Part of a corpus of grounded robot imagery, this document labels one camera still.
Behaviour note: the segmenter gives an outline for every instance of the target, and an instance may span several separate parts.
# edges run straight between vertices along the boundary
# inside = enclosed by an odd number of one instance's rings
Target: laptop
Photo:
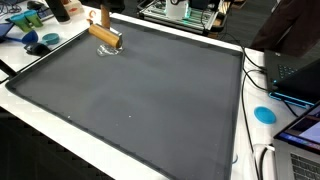
[[[302,59],[266,51],[269,96],[303,108],[320,100],[320,59]]]
[[[320,102],[274,137],[279,180],[320,180]]]

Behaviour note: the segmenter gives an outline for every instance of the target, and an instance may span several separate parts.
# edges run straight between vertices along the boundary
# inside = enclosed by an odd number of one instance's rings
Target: bottle
[[[61,0],[46,0],[49,8],[51,9],[54,17],[60,24],[66,24],[70,22],[70,16],[64,8]]]

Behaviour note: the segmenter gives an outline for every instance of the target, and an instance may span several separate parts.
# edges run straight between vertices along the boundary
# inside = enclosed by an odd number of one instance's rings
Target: black tray
[[[112,20],[124,51],[88,31],[22,72],[14,94],[171,179],[229,179],[242,54]]]

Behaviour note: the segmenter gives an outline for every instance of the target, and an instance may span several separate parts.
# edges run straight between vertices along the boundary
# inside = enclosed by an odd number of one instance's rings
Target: white table
[[[88,14],[90,10],[93,9],[85,7],[85,14]],[[97,15],[93,20],[94,22],[99,22],[100,11],[97,9],[94,10]],[[164,27],[139,19],[120,14],[112,14],[112,17],[191,39],[200,40],[216,46],[241,51],[241,48],[236,45]],[[83,14],[72,17],[72,23],[68,25],[59,25],[54,18],[46,21],[44,24],[45,26],[42,29],[37,30],[39,35],[41,36],[49,32],[59,32],[62,37],[62,42],[88,28],[88,23],[86,22],[85,15]],[[13,33],[18,33],[18,30],[14,28],[8,35],[13,35]],[[27,55],[22,47],[23,46],[21,44],[15,42],[8,43],[8,45],[0,44],[0,58],[4,60],[4,62],[8,63],[14,70],[21,69],[37,59],[37,57]],[[250,49],[247,49],[246,51],[253,61],[259,65],[263,65],[263,53]],[[246,61],[245,68],[250,70],[254,69],[254,66]],[[263,75],[255,73],[250,75],[259,85],[265,85],[265,78]],[[6,76],[4,74],[0,74],[0,77],[0,79],[4,79]],[[255,149],[261,150],[264,146],[259,144],[271,143],[273,135],[285,127],[290,121],[294,120],[294,117],[282,102],[270,99],[266,93],[255,88],[249,80],[247,80],[245,84],[244,96],[252,141],[253,144],[255,144]],[[0,106],[114,179],[166,179],[163,175],[117,149],[114,149],[101,140],[96,139],[90,134],[66,123],[64,120],[59,119],[58,117],[55,117],[35,105],[13,95],[5,88],[4,84],[0,85]],[[277,122],[273,125],[265,125],[256,120],[253,111],[257,106],[270,108],[277,116]],[[304,111],[299,108],[294,109],[298,114]],[[239,106],[234,153],[238,155],[239,159],[232,167],[231,178],[233,180],[256,179],[241,105]],[[264,172],[265,179],[275,179],[274,164],[270,153],[266,156]]]

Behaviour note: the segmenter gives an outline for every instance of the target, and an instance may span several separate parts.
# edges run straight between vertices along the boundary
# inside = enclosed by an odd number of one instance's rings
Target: gray mat
[[[113,22],[125,50],[84,32],[7,84],[172,179],[229,179],[239,53]]]

